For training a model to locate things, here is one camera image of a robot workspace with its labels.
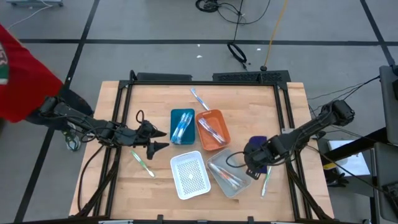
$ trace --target wooden tabletop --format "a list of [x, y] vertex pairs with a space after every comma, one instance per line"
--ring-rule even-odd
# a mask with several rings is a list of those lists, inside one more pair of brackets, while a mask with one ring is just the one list
[[[118, 82], [103, 82], [95, 110], [96, 119], [110, 120], [116, 99]], [[134, 85], [127, 125], [136, 129], [136, 113], [145, 112], [145, 119], [167, 135], [155, 139], [158, 142], [170, 142], [170, 111], [175, 108], [193, 108], [195, 113], [204, 111], [199, 102], [191, 94], [189, 85]], [[303, 83], [288, 83], [289, 96], [296, 126], [310, 120]], [[272, 137], [280, 134], [275, 97], [272, 87], [268, 86], [195, 86], [198, 95], [211, 109], [221, 110], [226, 121], [233, 152], [242, 151], [251, 136]], [[123, 93], [119, 119], [123, 111], [126, 91]], [[284, 120], [287, 126], [287, 115], [283, 93], [280, 92]], [[309, 143], [316, 147], [316, 142]], [[87, 144], [82, 167], [91, 155], [100, 147], [93, 141]], [[239, 193], [228, 198], [221, 191], [214, 177], [208, 171], [211, 190], [209, 193], [180, 200], [175, 189], [170, 159], [190, 151], [200, 151], [206, 161], [217, 152], [204, 151], [201, 148], [198, 133], [195, 143], [191, 146], [171, 144], [159, 152], [154, 159], [146, 159], [146, 149], [136, 148], [136, 152], [152, 170], [156, 178], [148, 173], [130, 154], [128, 147], [122, 148], [118, 181], [114, 195], [111, 218], [113, 219], [151, 219], [163, 214], [165, 220], [224, 220], [244, 221], [253, 216], [255, 221], [294, 221], [292, 203], [287, 182], [285, 166], [277, 166], [272, 170], [266, 196], [261, 199], [261, 188], [264, 178]], [[311, 149], [301, 153], [307, 189], [329, 216], [333, 217], [328, 189], [323, 175], [320, 156]], [[98, 186], [104, 150], [89, 164], [83, 178], [82, 206], [90, 199]], [[77, 213], [77, 187], [73, 198], [70, 214]], [[104, 214], [108, 190], [103, 194], [101, 213]], [[300, 203], [301, 217], [304, 209]]]

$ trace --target clear plastic container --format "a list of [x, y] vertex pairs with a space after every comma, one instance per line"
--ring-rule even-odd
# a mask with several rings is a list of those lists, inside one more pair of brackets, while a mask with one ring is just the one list
[[[252, 181], [252, 179], [248, 175], [246, 175], [245, 171], [242, 168], [234, 168], [227, 165], [225, 160], [231, 154], [232, 152], [229, 149], [224, 149], [221, 152], [215, 154], [210, 159], [208, 159], [206, 162], [207, 167], [209, 168], [213, 177], [216, 179], [217, 184], [221, 187], [224, 194], [229, 198], [236, 196], [238, 193], [242, 192], [245, 188], [249, 187]], [[228, 162], [234, 166], [239, 165], [234, 160], [233, 157], [229, 158]], [[230, 183], [228, 183], [224, 178], [222, 178], [222, 176], [219, 173], [217, 173], [217, 171], [211, 168], [210, 163], [216, 165], [220, 169], [223, 169], [230, 174], [233, 174], [235, 177], [242, 180], [242, 182], [237, 181], [240, 183], [240, 185], [237, 188], [232, 187]]]

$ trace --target toothbrush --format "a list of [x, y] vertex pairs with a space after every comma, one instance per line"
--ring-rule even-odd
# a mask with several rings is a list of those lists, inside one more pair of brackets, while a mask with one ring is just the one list
[[133, 151], [133, 150], [131, 150], [131, 154], [134, 156], [134, 158], [136, 158], [136, 160], [141, 164], [141, 166], [145, 169], [145, 170], [147, 170], [148, 171], [148, 173], [149, 173], [149, 175], [151, 176], [151, 177], [155, 177], [155, 174], [152, 172], [152, 171], [150, 171], [149, 169], [148, 169], [148, 167], [146, 166], [146, 164], [144, 163], [144, 161], [142, 161], [142, 159]]
[[184, 131], [188, 127], [189, 123], [191, 123], [191, 120], [192, 120], [192, 114], [187, 113], [186, 116], [184, 117], [183, 123], [177, 134], [178, 143], [181, 143], [182, 135], [184, 134]]
[[261, 190], [261, 198], [263, 198], [263, 196], [266, 194], [269, 177], [271, 176], [271, 169], [272, 169], [272, 166], [270, 166], [268, 171], [267, 171], [267, 177], [266, 177], [266, 179], [264, 181], [264, 185], [262, 186], [262, 190]]
[[195, 90], [195, 88], [191, 89], [192, 94], [196, 97], [196, 99], [199, 101], [199, 103], [201, 103], [201, 105], [206, 109], [206, 110], [210, 110], [209, 107], [205, 104], [205, 102], [203, 102], [203, 100], [201, 100], [201, 98], [197, 95], [197, 92]]
[[185, 117], [187, 116], [188, 114], [186, 114], [186, 113], [184, 113], [182, 116], [181, 116], [181, 120], [180, 120], [180, 122], [178, 123], [178, 125], [177, 125], [177, 127], [175, 128], [175, 130], [174, 130], [174, 133], [173, 133], [173, 135], [172, 135], [172, 142], [177, 142], [177, 139], [178, 139], [178, 134], [179, 134], [179, 132], [180, 132], [180, 130], [181, 130], [181, 128], [182, 128], [182, 125], [183, 125], [183, 121], [185, 120]]
[[199, 123], [202, 125], [202, 127], [203, 127], [206, 131], [208, 131], [208, 132], [213, 136], [213, 138], [215, 138], [221, 145], [225, 144], [224, 138], [223, 138], [220, 134], [218, 134], [218, 133], [207, 123], [207, 121], [206, 121], [205, 118], [200, 118], [198, 121], [199, 121]]
[[240, 184], [236, 182], [232, 177], [229, 175], [225, 174], [222, 170], [219, 169], [218, 166], [214, 165], [213, 163], [209, 162], [208, 163], [209, 167], [213, 169], [222, 179], [224, 179], [227, 183], [231, 185], [233, 189], [238, 189], [240, 187]]

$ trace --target white plastic basket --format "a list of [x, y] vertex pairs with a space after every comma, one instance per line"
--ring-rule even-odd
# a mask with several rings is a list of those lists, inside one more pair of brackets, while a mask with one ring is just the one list
[[210, 191], [209, 177], [200, 152], [193, 151], [175, 156], [170, 165], [180, 199], [186, 200]]

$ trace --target black wire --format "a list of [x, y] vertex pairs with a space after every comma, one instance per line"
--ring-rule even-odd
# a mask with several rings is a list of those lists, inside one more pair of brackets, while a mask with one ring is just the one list
[[321, 155], [322, 157], [324, 157], [326, 160], [328, 160], [328, 161], [331, 162], [331, 163], [334, 163], [334, 164], [335, 164], [336, 166], [338, 166], [340, 169], [344, 170], [344, 171], [347, 172], [349, 175], [351, 175], [351, 176], [357, 178], [358, 180], [362, 181], [362, 182], [365, 183], [366, 185], [368, 185], [368, 186], [370, 186], [370, 187], [372, 187], [372, 188], [374, 188], [374, 189], [380, 191], [381, 193], [384, 193], [384, 194], [385, 194], [386, 196], [388, 196], [388, 197], [391, 196], [390, 193], [384, 191], [383, 189], [380, 189], [379, 187], [374, 186], [373, 184], [368, 183], [366, 180], [364, 180], [364, 179], [358, 177], [357, 175], [354, 175], [353, 173], [351, 173], [350, 171], [348, 171], [348, 170], [345, 169], [344, 167], [340, 166], [339, 164], [337, 164], [337, 162], [335, 162], [335, 161], [331, 160], [330, 158], [328, 158], [327, 156], [325, 156], [324, 153], [320, 152], [317, 148], [314, 148], [314, 147], [308, 146], [308, 145], [307, 145], [307, 147], [309, 147], [309, 148], [311, 148], [311, 149], [317, 151], [317, 152], [319, 153], [319, 155]]
[[197, 0], [195, 6], [202, 12], [215, 12], [219, 7], [217, 0]]
[[[120, 132], [118, 132], [117, 129], [114, 129], [114, 128], [96, 127], [96, 128], [91, 128], [91, 129], [87, 130], [85, 133], [83, 133], [83, 135], [80, 137], [80, 141], [83, 142], [83, 143], [87, 143], [87, 142], [91, 142], [94, 139], [98, 139], [98, 134], [97, 134], [96, 131], [97, 130], [104, 130], [104, 129], [107, 129], [107, 130], [110, 130], [110, 131], [114, 131], [115, 133], [122, 134], [124, 136], [129, 137], [129, 135], [120, 133]], [[83, 140], [84, 137], [88, 137], [88, 134], [92, 133], [92, 132], [94, 132], [94, 136], [92, 138], [88, 138], [88, 140]]]
[[[356, 137], [359, 137], [359, 138], [365, 138], [365, 139], [370, 140], [370, 141], [378, 142], [377, 140], [368, 138], [368, 137], [366, 137], [366, 136], [362, 136], [362, 135], [360, 135], [360, 134], [356, 134], [356, 133], [354, 133], [354, 132], [352, 132], [352, 131], [348, 131], [348, 130], [345, 130], [345, 129], [343, 129], [343, 128], [339, 128], [339, 127], [337, 127], [337, 126], [335, 126], [335, 125], [331, 125], [331, 127], [338, 129], [337, 131], [341, 131], [341, 132], [344, 132], [344, 133], [346, 133], [346, 134], [350, 134], [350, 135], [352, 135], [352, 136], [356, 136]], [[391, 143], [389, 143], [389, 142], [387, 142], [387, 143], [384, 143], [384, 142], [383, 142], [383, 144], [387, 144], [387, 145], [390, 145], [390, 146], [394, 146], [394, 144], [391, 144]]]
[[342, 130], [325, 131], [325, 133], [343, 132]]
[[308, 107], [310, 108], [310, 111], [312, 112], [314, 117], [317, 117], [317, 115], [315, 114], [314, 110], [312, 109], [311, 105], [308, 104]]
[[349, 86], [349, 87], [347, 87], [347, 88], [344, 88], [344, 89], [342, 89], [342, 90], [337, 90], [337, 91], [333, 91], [333, 92], [331, 92], [331, 93], [322, 94], [322, 95], [319, 95], [319, 96], [316, 96], [316, 97], [313, 97], [313, 98], [307, 98], [307, 100], [315, 100], [315, 99], [321, 98], [321, 97], [323, 97], [323, 96], [328, 96], [328, 95], [332, 95], [332, 94], [334, 94], [334, 93], [338, 93], [338, 92], [347, 90], [347, 89], [349, 89], [349, 88], [355, 88], [355, 87], [357, 87], [357, 86], [359, 86], [359, 85], [362, 85], [362, 84], [363, 84], [363, 83], [359, 83], [359, 84], [356, 84], [356, 85], [353, 85], [353, 86]]
[[[139, 115], [139, 114], [142, 114], [142, 118], [141, 118], [140, 121], [138, 120], [138, 115]], [[139, 111], [137, 112], [137, 114], [136, 114], [136, 121], [137, 121], [138, 123], [142, 124], [142, 122], [144, 121], [144, 118], [145, 118], [144, 112], [143, 112], [142, 110], [139, 110]]]
[[230, 167], [234, 167], [234, 168], [240, 168], [240, 167], [246, 166], [246, 163], [245, 163], [245, 164], [242, 164], [242, 165], [239, 165], [239, 166], [235, 166], [235, 165], [232, 165], [232, 164], [230, 164], [230, 163], [228, 162], [228, 160], [229, 160], [231, 157], [233, 157], [233, 156], [235, 156], [235, 155], [237, 155], [237, 154], [239, 154], [239, 153], [244, 154], [244, 151], [234, 152], [234, 153], [232, 153], [231, 155], [229, 155], [229, 156], [225, 159], [226, 164], [229, 165]]
[[[267, 12], [267, 10], [268, 10], [268, 7], [269, 7], [269, 3], [271, 2], [271, 0], [268, 0], [268, 3], [267, 3], [267, 6], [266, 6], [266, 9], [264, 10], [264, 12], [261, 14], [261, 16], [258, 18], [258, 19], [256, 19], [256, 20], [254, 20], [254, 21], [251, 21], [251, 22], [234, 22], [234, 21], [231, 21], [231, 20], [228, 20], [227, 18], [225, 18], [225, 16], [223, 16], [221, 13], [220, 13], [220, 7], [219, 7], [219, 9], [217, 9], [217, 12], [218, 12], [218, 14], [224, 19], [224, 20], [226, 20], [226, 21], [228, 21], [228, 22], [231, 22], [231, 23], [233, 23], [233, 24], [241, 24], [241, 25], [249, 25], [249, 24], [253, 24], [253, 23], [255, 23], [255, 22], [258, 22], [258, 21], [260, 21], [263, 17], [264, 17], [264, 15], [266, 14], [266, 12]], [[237, 13], [236, 14], [238, 14], [239, 16], [241, 16], [241, 11], [239, 10], [236, 10], [237, 11]]]
[[239, 25], [239, 21], [241, 20], [242, 5], [243, 5], [243, 0], [241, 0], [241, 6], [239, 7], [238, 21], [236, 21], [235, 35], [234, 35], [234, 40], [232, 41], [232, 43], [235, 42], [235, 40], [236, 40], [236, 34], [238, 33], [238, 25]]
[[78, 192], [77, 192], [77, 209], [79, 209], [79, 212], [81, 212], [80, 198], [81, 198], [81, 188], [82, 188], [82, 185], [83, 185], [83, 176], [84, 176], [85, 171], [86, 171], [86, 169], [88, 167], [88, 164], [94, 159], [94, 157], [96, 155], [98, 155], [98, 153], [100, 153], [100, 151], [101, 151], [101, 149], [103, 147], [104, 147], [104, 145], [101, 145], [101, 147], [88, 159], [87, 163], [83, 167], [83, 170], [81, 170], [80, 180], [79, 180], [79, 188], [78, 188]]
[[[330, 102], [332, 102], [333, 100], [337, 100], [338, 98], [340, 98], [340, 97], [342, 97], [342, 96], [348, 94], [348, 96], [346, 96], [346, 97], [344, 98], [344, 100], [345, 100], [345, 99], [347, 99], [347, 97], [351, 96], [354, 92], [356, 92], [358, 89], [360, 89], [362, 86], [365, 86], [366, 84], [368, 84], [368, 83], [370, 83], [370, 82], [372, 82], [372, 81], [374, 81], [374, 80], [377, 80], [378, 78], [380, 78], [380, 76], [374, 77], [374, 78], [372, 78], [372, 79], [370, 79], [370, 80], [368, 80], [368, 81], [362, 83], [360, 86], [358, 86], [358, 87], [356, 87], [356, 88], [353, 88], [352, 90], [347, 91], [346, 93], [343, 93], [343, 94], [341, 94], [340, 96], [337, 96], [336, 98], [332, 99]], [[319, 110], [322, 106], [323, 106], [323, 105], [318, 106], [314, 111]]]
[[371, 81], [373, 81], [373, 80], [376, 80], [376, 79], [378, 79], [378, 78], [380, 78], [380, 76], [378, 76], [378, 77], [376, 77], [376, 78], [372, 78], [371, 80], [367, 81], [366, 83], [363, 83], [362, 85], [360, 85], [359, 87], [357, 87], [354, 91], [352, 91], [348, 96], [346, 96], [346, 97], [344, 98], [344, 100], [347, 99], [349, 96], [351, 96], [353, 93], [355, 93], [355, 91], [357, 91], [357, 90], [358, 90], [359, 88], [361, 88], [362, 86], [365, 86], [365, 85], [368, 84], [369, 82], [371, 82]]
[[235, 9], [236, 13], [239, 12], [239, 10], [238, 10], [234, 5], [232, 5], [232, 4], [230, 4], [230, 3], [226, 3], [226, 2], [223, 2], [223, 3], [218, 4], [218, 8], [220, 8], [222, 5], [231, 6], [232, 8]]

